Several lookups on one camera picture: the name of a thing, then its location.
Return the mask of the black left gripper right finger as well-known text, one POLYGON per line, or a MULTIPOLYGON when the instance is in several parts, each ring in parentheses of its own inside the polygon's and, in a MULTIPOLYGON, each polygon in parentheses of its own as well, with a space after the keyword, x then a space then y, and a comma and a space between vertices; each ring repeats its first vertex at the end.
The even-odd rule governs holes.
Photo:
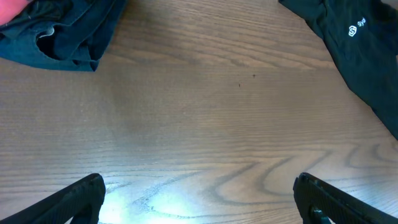
POLYGON ((397 218, 303 172, 294 182, 294 200, 303 224, 390 224, 397 218))

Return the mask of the black t-shirt with white logo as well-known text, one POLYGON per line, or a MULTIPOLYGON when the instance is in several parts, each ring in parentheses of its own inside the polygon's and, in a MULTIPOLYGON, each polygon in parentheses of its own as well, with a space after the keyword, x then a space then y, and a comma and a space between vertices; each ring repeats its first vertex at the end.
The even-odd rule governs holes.
POLYGON ((280 0, 327 47, 348 88, 397 136, 397 9, 380 0, 280 0))

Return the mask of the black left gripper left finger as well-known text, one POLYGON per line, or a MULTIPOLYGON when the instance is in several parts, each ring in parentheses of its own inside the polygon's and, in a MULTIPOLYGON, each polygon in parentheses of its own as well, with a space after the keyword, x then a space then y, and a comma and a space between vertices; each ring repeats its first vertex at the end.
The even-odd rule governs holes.
POLYGON ((1 220, 1 224, 97 224, 105 193, 102 176, 93 173, 1 220))

